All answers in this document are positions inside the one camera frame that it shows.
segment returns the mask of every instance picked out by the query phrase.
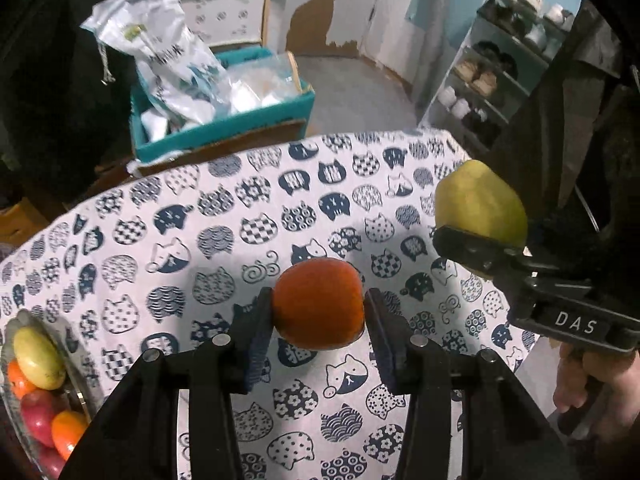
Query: white tablecloth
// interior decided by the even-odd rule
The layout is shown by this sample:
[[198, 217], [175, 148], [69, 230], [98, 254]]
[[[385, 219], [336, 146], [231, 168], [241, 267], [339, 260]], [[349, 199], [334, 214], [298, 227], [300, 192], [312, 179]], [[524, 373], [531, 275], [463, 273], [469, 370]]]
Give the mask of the white tablecloth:
[[[467, 158], [439, 130], [344, 134], [121, 186], [2, 263], [0, 326], [24, 307], [55, 327], [100, 405], [144, 349], [194, 348], [292, 263], [329, 256], [385, 291], [415, 330], [452, 351], [493, 348], [516, 368], [534, 335], [506, 325], [502, 294], [431, 243], [434, 187]], [[261, 381], [232, 402], [247, 479], [380, 480], [395, 471], [408, 398], [380, 383], [367, 333], [318, 353], [274, 333]], [[187, 407], [177, 446], [185, 479]], [[452, 412], [455, 478], [460, 402]], [[287, 454], [288, 437], [305, 451]]]

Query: shoe rack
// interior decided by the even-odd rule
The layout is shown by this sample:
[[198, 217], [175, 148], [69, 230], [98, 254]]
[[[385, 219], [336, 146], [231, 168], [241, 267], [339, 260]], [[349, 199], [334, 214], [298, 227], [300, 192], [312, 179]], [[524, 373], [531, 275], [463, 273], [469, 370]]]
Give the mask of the shoe rack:
[[545, 12], [542, 0], [537, 3], [539, 9], [526, 0], [482, 2], [422, 125], [449, 130], [472, 156], [489, 150], [573, 23], [572, 13], [557, 4]]

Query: turquoise storage bin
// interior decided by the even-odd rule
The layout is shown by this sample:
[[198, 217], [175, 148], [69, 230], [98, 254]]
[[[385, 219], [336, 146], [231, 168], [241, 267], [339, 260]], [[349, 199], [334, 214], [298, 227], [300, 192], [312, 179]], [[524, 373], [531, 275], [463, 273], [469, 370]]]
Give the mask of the turquoise storage bin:
[[[216, 57], [225, 68], [269, 56], [273, 56], [271, 50], [262, 46], [250, 46], [216, 54]], [[303, 89], [310, 88], [310, 85], [302, 79], [300, 79], [300, 83]], [[142, 87], [136, 84], [131, 89], [131, 117], [129, 120], [131, 145], [135, 157], [141, 162], [148, 163], [168, 152], [192, 150], [212, 142], [229, 139], [250, 130], [302, 119], [305, 120], [305, 123], [300, 127], [298, 134], [298, 138], [301, 139], [305, 136], [306, 126], [309, 122], [315, 99], [316, 94], [313, 89], [310, 89], [308, 92], [286, 103], [235, 114], [183, 132], [172, 133], [156, 142], [148, 142], [140, 115], [151, 108], [151, 103], [143, 92]]]

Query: yellow-green fruit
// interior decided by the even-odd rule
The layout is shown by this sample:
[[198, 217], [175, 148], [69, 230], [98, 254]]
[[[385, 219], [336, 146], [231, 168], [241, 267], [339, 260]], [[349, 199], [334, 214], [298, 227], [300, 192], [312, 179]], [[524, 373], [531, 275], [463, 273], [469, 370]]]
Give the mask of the yellow-green fruit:
[[436, 227], [457, 229], [524, 248], [527, 214], [517, 193], [479, 160], [468, 160], [436, 187]]
[[55, 390], [65, 381], [65, 365], [53, 343], [31, 326], [14, 336], [14, 353], [20, 370], [38, 388]]

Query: orange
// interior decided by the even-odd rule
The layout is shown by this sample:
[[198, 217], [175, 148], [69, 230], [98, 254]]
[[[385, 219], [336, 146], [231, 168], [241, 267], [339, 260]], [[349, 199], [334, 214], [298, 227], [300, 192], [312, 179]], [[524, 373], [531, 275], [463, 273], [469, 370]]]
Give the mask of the orange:
[[76, 444], [78, 444], [87, 427], [88, 424], [84, 415], [71, 410], [60, 412], [53, 419], [51, 436], [58, 453], [65, 461], [68, 460], [69, 455], [76, 448]]
[[35, 384], [24, 376], [18, 361], [15, 359], [7, 365], [6, 374], [9, 377], [11, 391], [18, 397], [18, 400], [38, 389]]
[[362, 334], [362, 282], [347, 262], [313, 258], [289, 267], [271, 293], [273, 324], [308, 350], [346, 346]]

